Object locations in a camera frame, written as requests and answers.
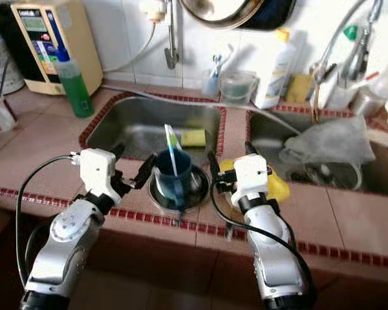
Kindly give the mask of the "shallow steel bowl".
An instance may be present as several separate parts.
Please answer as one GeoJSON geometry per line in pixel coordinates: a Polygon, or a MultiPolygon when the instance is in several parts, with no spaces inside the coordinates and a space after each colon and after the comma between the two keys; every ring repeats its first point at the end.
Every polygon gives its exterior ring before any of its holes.
{"type": "Polygon", "coordinates": [[[192,168],[191,192],[186,195],[185,204],[182,209],[176,206],[173,200],[164,197],[156,186],[155,178],[149,180],[149,195],[158,210],[167,214],[184,214],[198,209],[206,199],[210,180],[205,171],[199,166],[192,168]]]}

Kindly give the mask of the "teal ceramic mug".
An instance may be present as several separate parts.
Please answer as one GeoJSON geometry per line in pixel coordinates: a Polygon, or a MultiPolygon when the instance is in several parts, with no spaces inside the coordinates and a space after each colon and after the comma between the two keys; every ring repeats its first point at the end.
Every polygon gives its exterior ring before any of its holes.
{"type": "Polygon", "coordinates": [[[186,196],[191,192],[192,167],[191,157],[178,148],[163,150],[156,157],[156,186],[173,203],[173,209],[185,208],[186,196]]]}

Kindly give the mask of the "green white toothbrush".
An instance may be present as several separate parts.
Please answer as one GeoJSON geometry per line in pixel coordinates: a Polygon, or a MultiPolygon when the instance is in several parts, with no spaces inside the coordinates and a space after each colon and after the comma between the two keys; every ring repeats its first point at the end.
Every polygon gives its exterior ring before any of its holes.
{"type": "Polygon", "coordinates": [[[166,135],[166,143],[169,153],[169,159],[171,162],[171,171],[173,171],[175,177],[179,177],[179,171],[177,168],[176,160],[177,147],[179,147],[177,135],[173,132],[173,127],[171,127],[170,124],[164,124],[164,132],[166,135]]]}

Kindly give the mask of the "steel sink basin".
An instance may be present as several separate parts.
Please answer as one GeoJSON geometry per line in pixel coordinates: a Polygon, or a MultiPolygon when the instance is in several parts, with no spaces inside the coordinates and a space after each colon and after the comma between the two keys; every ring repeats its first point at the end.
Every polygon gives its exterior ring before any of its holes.
{"type": "MultiPolygon", "coordinates": [[[[273,111],[272,115],[285,121],[294,129],[290,130],[268,116],[251,112],[250,118],[248,118],[250,125],[248,127],[248,141],[267,159],[269,165],[273,166],[283,180],[320,186],[312,183],[303,169],[303,163],[285,163],[277,157],[285,147],[286,139],[297,136],[295,130],[304,132],[304,130],[314,126],[310,115],[279,111],[273,111]]],[[[360,165],[363,183],[361,189],[357,191],[388,196],[388,148],[374,142],[371,143],[371,147],[376,160],[360,165]]]]}
{"type": "Polygon", "coordinates": [[[208,163],[207,153],[221,156],[227,111],[212,105],[179,105],[124,92],[111,98],[78,137],[83,149],[114,150],[122,145],[122,159],[144,160],[164,150],[164,126],[177,136],[192,130],[205,130],[203,147],[183,147],[196,165],[208,163]]]}

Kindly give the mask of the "pale yellow sponge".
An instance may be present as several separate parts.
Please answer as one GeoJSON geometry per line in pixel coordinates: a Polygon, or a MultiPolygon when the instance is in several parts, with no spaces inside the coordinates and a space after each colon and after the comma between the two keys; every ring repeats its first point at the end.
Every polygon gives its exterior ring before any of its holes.
{"type": "Polygon", "coordinates": [[[181,147],[207,147],[207,132],[204,129],[182,132],[179,144],[181,147]]]}

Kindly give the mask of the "clear toothbrush cup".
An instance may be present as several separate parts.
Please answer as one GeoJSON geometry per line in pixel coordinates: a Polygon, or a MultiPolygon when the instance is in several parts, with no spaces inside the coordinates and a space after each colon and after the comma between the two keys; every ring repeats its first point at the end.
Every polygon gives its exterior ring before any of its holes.
{"type": "Polygon", "coordinates": [[[219,97],[220,73],[218,70],[209,71],[209,75],[202,86],[200,94],[205,98],[217,99],[219,97]]]}

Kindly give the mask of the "thin white tube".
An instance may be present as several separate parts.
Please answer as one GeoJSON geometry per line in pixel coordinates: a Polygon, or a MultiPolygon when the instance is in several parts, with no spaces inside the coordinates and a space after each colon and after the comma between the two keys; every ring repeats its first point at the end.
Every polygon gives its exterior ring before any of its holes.
{"type": "Polygon", "coordinates": [[[144,44],[139,51],[131,51],[124,44],[127,43],[126,39],[113,39],[109,43],[108,47],[103,48],[102,56],[100,56],[100,64],[102,64],[102,70],[107,72],[113,72],[117,70],[125,70],[135,61],[141,59],[145,50],[152,43],[155,38],[157,20],[151,21],[150,33],[145,39],[144,44]]]}

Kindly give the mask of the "white rimmed bowl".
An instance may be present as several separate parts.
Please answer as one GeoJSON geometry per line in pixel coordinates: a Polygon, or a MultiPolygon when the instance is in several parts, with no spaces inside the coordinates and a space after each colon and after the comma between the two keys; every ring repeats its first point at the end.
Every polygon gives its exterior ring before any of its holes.
{"type": "Polygon", "coordinates": [[[304,163],[303,169],[312,183],[339,189],[360,190],[363,175],[359,165],[351,163],[304,163]]]}

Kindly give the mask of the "white printed mug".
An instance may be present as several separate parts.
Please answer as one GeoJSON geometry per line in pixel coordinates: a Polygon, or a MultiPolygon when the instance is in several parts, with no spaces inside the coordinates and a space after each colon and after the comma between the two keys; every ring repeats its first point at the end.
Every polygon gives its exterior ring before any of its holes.
{"type": "Polygon", "coordinates": [[[16,115],[14,115],[4,96],[0,97],[0,132],[8,132],[17,126],[16,115]]]}

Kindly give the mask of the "thin metal spoon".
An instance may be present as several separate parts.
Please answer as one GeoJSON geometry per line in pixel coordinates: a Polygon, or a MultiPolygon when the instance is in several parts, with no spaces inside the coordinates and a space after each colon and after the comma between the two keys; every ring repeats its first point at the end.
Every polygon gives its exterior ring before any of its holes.
{"type": "Polygon", "coordinates": [[[5,61],[5,64],[3,65],[2,74],[0,76],[0,98],[2,95],[4,95],[4,84],[6,80],[6,73],[8,70],[8,66],[10,66],[10,59],[7,59],[5,61]]]}

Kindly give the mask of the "shiny steel wok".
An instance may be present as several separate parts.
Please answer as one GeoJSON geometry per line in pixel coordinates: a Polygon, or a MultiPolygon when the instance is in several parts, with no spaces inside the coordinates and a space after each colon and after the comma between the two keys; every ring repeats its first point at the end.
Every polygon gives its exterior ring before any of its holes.
{"type": "Polygon", "coordinates": [[[249,21],[266,0],[180,0],[191,17],[217,30],[235,29],[249,21]]]}

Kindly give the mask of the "chrome gooseneck faucet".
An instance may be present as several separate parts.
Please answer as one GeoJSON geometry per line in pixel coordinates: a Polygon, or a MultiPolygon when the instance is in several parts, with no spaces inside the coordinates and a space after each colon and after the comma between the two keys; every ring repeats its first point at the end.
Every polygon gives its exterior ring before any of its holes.
{"type": "Polygon", "coordinates": [[[372,0],[371,9],[367,15],[367,26],[363,27],[360,33],[356,33],[356,44],[347,56],[344,62],[341,64],[330,64],[329,60],[333,53],[337,37],[344,32],[345,27],[350,23],[350,19],[356,13],[365,2],[368,0],[356,0],[354,4],[343,15],[341,21],[339,21],[336,29],[333,31],[333,35],[328,41],[326,47],[323,50],[321,59],[316,61],[310,66],[310,75],[312,75],[312,86],[315,90],[320,88],[322,83],[326,83],[333,74],[337,73],[339,80],[347,83],[360,82],[365,77],[367,66],[369,62],[369,43],[371,43],[371,36],[374,33],[374,24],[382,14],[384,0],[372,0]]]}

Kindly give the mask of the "clear plastic jug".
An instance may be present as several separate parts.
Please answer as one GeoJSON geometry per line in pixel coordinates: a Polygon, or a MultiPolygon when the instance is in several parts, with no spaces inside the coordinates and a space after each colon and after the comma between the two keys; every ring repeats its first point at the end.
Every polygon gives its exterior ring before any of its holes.
{"type": "Polygon", "coordinates": [[[388,98],[388,66],[368,83],[367,89],[379,98],[388,98]]]}

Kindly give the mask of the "white bottle green cap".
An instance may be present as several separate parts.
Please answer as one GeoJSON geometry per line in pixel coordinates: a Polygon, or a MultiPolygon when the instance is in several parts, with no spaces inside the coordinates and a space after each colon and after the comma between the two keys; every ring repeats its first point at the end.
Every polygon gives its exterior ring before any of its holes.
{"type": "Polygon", "coordinates": [[[345,38],[347,38],[347,44],[345,45],[345,59],[339,62],[339,76],[342,79],[354,81],[356,78],[354,77],[352,64],[354,62],[354,58],[356,58],[356,49],[359,44],[360,38],[360,30],[357,24],[351,24],[345,27],[343,30],[343,34],[345,38]]]}

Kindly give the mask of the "white wall valve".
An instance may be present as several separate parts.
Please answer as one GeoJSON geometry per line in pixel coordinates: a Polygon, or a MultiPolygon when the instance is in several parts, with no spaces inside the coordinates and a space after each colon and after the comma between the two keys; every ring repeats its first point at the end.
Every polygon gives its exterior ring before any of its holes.
{"type": "Polygon", "coordinates": [[[169,0],[141,0],[140,9],[151,23],[161,23],[168,13],[169,0]]]}

